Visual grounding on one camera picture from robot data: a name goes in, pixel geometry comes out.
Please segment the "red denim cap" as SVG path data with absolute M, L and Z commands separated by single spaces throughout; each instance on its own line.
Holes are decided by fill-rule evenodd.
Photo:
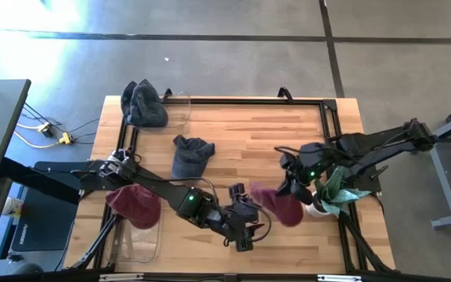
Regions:
M 276 190 L 262 183 L 250 183 L 251 195 L 265 209 L 275 215 L 283 226 L 295 227 L 301 223 L 304 212 L 301 203 L 292 194 L 277 196 Z
M 161 199 L 139 184 L 110 191 L 105 199 L 109 207 L 139 230 L 148 230 L 160 220 Z

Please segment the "blue denim cap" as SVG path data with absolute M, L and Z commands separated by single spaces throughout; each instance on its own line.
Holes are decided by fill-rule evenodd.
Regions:
M 133 90 L 136 86 L 134 81 L 129 82 L 121 95 L 121 110 L 126 120 L 131 114 Z
M 168 123 L 166 110 L 161 106 L 157 90 L 143 79 L 133 90 L 131 114 L 126 122 L 141 127 L 164 127 Z
M 201 138 L 188 138 L 178 135 L 173 139 L 175 155 L 171 166 L 171 177 L 183 179 L 201 177 L 208 160 L 215 154 L 215 144 Z

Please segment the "silver LED light bar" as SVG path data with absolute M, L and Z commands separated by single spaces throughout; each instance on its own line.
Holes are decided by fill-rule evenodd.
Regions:
M 318 282 L 362 282 L 361 276 L 318 274 Z
M 99 276 L 99 282 L 120 282 L 120 281 L 133 281 L 143 279 L 144 276 L 139 273 L 111 273 Z

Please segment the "green cloth with white cup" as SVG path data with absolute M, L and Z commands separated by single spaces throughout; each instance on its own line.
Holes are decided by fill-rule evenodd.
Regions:
M 318 217 L 318 213 L 323 216 L 332 214 L 337 218 L 342 212 L 349 215 L 350 204 L 371 194 L 367 190 L 351 188 L 344 181 L 346 172 L 347 168 L 338 166 L 325 183 L 319 178 L 314 180 L 316 190 L 312 193 L 312 203 L 306 206 L 307 212 L 315 217 Z

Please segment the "black aluminium table frame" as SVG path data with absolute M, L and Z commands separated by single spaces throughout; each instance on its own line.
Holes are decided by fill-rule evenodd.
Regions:
M 298 148 L 320 141 L 325 133 L 361 132 L 355 99 L 200 97 L 191 104 L 190 130 L 216 145 L 205 179 L 227 203 L 234 183 L 262 183 L 275 189 L 283 178 L 275 146 Z M 175 147 L 171 136 L 139 133 L 136 151 L 145 168 L 168 177 Z M 306 215 L 295 227 L 272 224 L 252 251 L 225 247 L 216 233 L 181 220 L 167 206 L 161 212 L 156 257 L 148 263 L 117 263 L 119 272 L 137 273 L 343 273 L 345 264 L 335 217 Z

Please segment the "black diagonal rig strut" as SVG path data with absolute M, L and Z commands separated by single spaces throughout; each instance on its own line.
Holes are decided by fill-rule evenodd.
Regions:
M 50 178 L 44 173 L 36 172 L 32 168 L 7 157 L 4 157 L 0 163 L 0 178 L 11 179 L 13 182 L 61 201 L 71 204 L 79 203 L 79 191 L 72 186 Z

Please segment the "person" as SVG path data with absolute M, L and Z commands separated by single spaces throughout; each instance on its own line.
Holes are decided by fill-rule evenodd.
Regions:
M 43 273 L 44 270 L 39 265 L 35 263 L 24 263 L 22 265 L 17 266 L 17 268 L 13 271 L 14 275 L 25 275 L 25 274 L 36 274 Z

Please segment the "white paper cup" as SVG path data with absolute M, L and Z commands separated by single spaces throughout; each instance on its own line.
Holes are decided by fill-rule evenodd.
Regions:
M 24 201 L 14 197 L 7 197 L 2 209 L 2 215 L 18 218 L 21 215 Z

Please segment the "black overhead rig beam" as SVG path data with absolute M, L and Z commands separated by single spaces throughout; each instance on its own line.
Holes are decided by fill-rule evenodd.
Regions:
M 99 276 L 115 273 L 110 269 L 66 269 L 57 272 L 0 276 L 0 282 L 99 282 Z M 259 273 L 139 273 L 143 280 L 131 282 L 318 282 L 318 274 Z M 426 277 L 402 273 L 357 272 L 362 282 L 451 282 L 450 278 Z

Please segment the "clear plastic bin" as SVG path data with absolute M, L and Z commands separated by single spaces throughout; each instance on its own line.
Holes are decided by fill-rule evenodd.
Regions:
M 162 103 L 163 95 L 159 95 L 161 106 L 166 110 L 168 123 L 164 127 L 141 127 L 131 125 L 141 134 L 148 136 L 171 136 L 185 135 L 190 130 L 191 99 L 187 92 L 173 92 L 173 96 L 166 103 Z
M 110 245 L 109 262 L 151 262 L 157 254 L 162 227 L 160 220 L 148 230 L 139 230 L 121 217 L 121 232 L 114 236 L 114 241 Z

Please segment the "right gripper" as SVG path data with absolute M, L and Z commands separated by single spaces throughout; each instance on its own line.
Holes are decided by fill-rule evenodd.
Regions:
M 312 204 L 312 192 L 302 184 L 309 184 L 319 178 L 331 166 L 330 148 L 322 143 L 305 144 L 299 149 L 298 160 L 301 164 L 297 172 L 300 183 L 284 179 L 276 191 L 276 196 L 284 197 L 292 193 L 297 201 Z

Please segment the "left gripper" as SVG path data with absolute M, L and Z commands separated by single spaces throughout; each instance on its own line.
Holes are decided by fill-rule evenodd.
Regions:
M 261 208 L 254 203 L 241 201 L 244 193 L 243 183 L 233 184 L 229 188 L 229 197 L 239 202 L 220 207 L 209 215 L 209 229 L 228 240 L 236 240 L 238 252 L 251 251 L 254 248 L 252 239 L 255 232 L 265 226 L 259 222 Z

